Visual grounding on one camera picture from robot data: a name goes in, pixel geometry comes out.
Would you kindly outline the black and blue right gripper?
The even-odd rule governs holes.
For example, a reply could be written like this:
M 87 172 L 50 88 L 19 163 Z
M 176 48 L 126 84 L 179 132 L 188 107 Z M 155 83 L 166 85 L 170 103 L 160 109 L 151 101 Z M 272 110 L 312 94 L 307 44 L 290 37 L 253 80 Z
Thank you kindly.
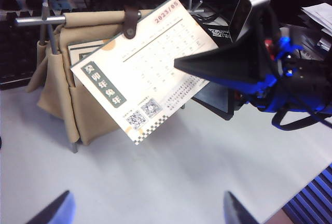
M 174 67 L 241 92 L 260 111 L 331 112 L 331 66 L 300 58 L 289 37 L 250 31 L 235 43 L 174 60 Z

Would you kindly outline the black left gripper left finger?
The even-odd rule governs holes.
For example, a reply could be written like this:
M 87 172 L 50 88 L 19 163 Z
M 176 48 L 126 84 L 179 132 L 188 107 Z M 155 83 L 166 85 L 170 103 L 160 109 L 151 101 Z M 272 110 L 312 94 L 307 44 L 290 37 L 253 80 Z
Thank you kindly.
M 73 223 L 76 213 L 74 195 L 63 192 L 27 223 Z

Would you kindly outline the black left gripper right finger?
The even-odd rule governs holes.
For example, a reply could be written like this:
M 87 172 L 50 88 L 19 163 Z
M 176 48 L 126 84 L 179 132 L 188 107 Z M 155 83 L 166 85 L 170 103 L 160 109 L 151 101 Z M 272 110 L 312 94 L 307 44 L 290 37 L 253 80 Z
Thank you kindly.
M 224 193 L 223 204 L 225 223 L 258 224 L 257 220 L 230 191 Z

